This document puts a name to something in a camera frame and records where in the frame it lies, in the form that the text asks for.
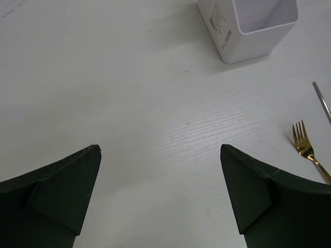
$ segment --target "white wood grain surface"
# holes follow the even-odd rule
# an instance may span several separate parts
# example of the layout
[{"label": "white wood grain surface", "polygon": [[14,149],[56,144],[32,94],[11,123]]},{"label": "white wood grain surface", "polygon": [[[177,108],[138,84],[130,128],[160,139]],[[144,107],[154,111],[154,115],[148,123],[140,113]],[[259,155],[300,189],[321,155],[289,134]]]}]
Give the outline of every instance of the white wood grain surface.
[{"label": "white wood grain surface", "polygon": [[75,248],[246,247],[220,146],[323,182],[289,141],[301,119],[331,172],[311,85],[331,104],[330,0],[298,0],[272,55],[235,65],[194,0],[15,1],[0,5],[0,181],[99,144]]}]

